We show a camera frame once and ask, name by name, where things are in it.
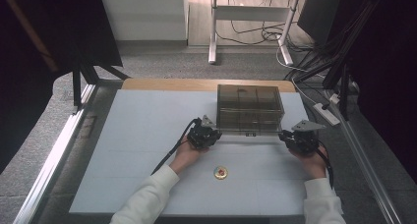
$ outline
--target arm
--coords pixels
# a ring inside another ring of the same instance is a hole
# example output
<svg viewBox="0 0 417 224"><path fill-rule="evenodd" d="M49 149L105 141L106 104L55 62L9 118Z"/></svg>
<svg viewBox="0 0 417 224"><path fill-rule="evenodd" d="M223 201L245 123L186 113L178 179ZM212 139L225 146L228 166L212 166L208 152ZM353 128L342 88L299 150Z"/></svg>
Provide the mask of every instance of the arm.
<svg viewBox="0 0 417 224"><path fill-rule="evenodd" d="M168 203L169 192L179 181L178 174L208 151L193 148L186 138L183 138L182 142L171 164L163 165L148 177L123 207L113 215L111 224L150 224L156 220Z"/></svg>
<svg viewBox="0 0 417 224"><path fill-rule="evenodd" d="M321 146L320 151L327 155ZM312 180L304 185L307 198L304 200L304 215L306 224L339 224L346 223L341 216L340 198L331 189L326 178L326 164L317 153L303 156L294 151L290 152L302 163Z"/></svg>

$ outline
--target white sleeve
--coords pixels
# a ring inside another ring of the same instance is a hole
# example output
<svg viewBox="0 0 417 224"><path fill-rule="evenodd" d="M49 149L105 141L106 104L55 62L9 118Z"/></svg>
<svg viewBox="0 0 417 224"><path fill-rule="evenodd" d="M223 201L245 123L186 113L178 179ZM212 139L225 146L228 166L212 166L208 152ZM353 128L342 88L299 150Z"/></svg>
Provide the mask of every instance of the white sleeve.
<svg viewBox="0 0 417 224"><path fill-rule="evenodd" d="M340 198L331 189L327 178L305 183L307 198L304 200L306 224L346 223L341 216Z"/></svg>
<svg viewBox="0 0 417 224"><path fill-rule="evenodd" d="M163 165L139 186L123 207L111 218L111 224L151 224L169 199L169 191L179 181L177 174Z"/></svg>

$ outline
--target aluminum rail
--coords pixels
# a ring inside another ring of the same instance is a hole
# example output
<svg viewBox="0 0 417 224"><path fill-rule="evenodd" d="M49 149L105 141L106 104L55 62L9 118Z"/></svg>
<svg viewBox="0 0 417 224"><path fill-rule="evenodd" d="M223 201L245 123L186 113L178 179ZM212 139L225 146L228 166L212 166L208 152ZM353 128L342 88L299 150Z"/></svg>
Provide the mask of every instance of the aluminum rail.
<svg viewBox="0 0 417 224"><path fill-rule="evenodd" d="M330 92L325 90L325 96L330 98ZM361 168L365 179L368 182L369 188L375 195L375 199L380 206L381 212L383 213L386 221L388 224L401 224L399 215L390 199L386 188L384 187L383 183L381 182L380 178L378 177L377 173L371 161L369 160L368 156L366 155L365 150L361 142L358 140L355 131L353 130L352 126L348 121L345 121L341 113L339 112L336 105L330 105L332 111L336 115L336 117L340 120L341 128L343 133L349 143L350 148L352 149L353 155L356 158L356 161Z"/></svg>
<svg viewBox="0 0 417 224"><path fill-rule="evenodd" d="M57 141L53 145L51 152L46 158L46 161L43 164L43 167L40 170L36 181L31 187L30 192L21 207L21 210L16 216L16 219L13 222L14 224L29 224L36 214L43 195L49 186L49 182L54 176L57 166L61 162L62 157L69 147L68 145L70 144L72 135L78 127L79 123L82 121L83 115L85 114L86 107L94 89L94 84L88 84L84 89L82 94L82 107L77 113L69 117L67 123L64 126L64 129L62 130Z"/></svg>

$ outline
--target coin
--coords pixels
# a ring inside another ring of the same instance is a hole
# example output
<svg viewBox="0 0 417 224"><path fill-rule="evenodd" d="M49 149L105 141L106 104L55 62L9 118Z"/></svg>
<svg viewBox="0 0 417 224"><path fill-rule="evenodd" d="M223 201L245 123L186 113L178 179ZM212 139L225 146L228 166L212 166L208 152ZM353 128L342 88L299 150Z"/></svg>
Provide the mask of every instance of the coin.
<svg viewBox="0 0 417 224"><path fill-rule="evenodd" d="M227 177L227 169L223 166L218 166L214 169L214 177L218 180L223 180Z"/></svg>

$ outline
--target hand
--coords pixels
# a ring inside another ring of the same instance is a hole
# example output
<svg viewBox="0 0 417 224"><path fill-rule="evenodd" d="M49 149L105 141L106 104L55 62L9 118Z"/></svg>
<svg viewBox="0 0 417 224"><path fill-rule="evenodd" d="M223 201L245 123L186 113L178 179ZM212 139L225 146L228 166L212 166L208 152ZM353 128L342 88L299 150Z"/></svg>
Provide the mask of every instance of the hand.
<svg viewBox="0 0 417 224"><path fill-rule="evenodd" d="M326 177L326 163L316 152L310 155L302 155L291 149L288 149L288 150L292 155L300 159L300 161L303 163L304 170L306 170L306 172L310 174L312 179ZM326 157L328 157L328 154L326 153L326 150L323 146L320 145L319 150Z"/></svg>
<svg viewBox="0 0 417 224"><path fill-rule="evenodd" d="M185 168L195 163L199 157L209 151L208 148L196 149L187 141L187 136L181 139L181 145L178 147L175 158L169 164L176 174L180 174Z"/></svg>

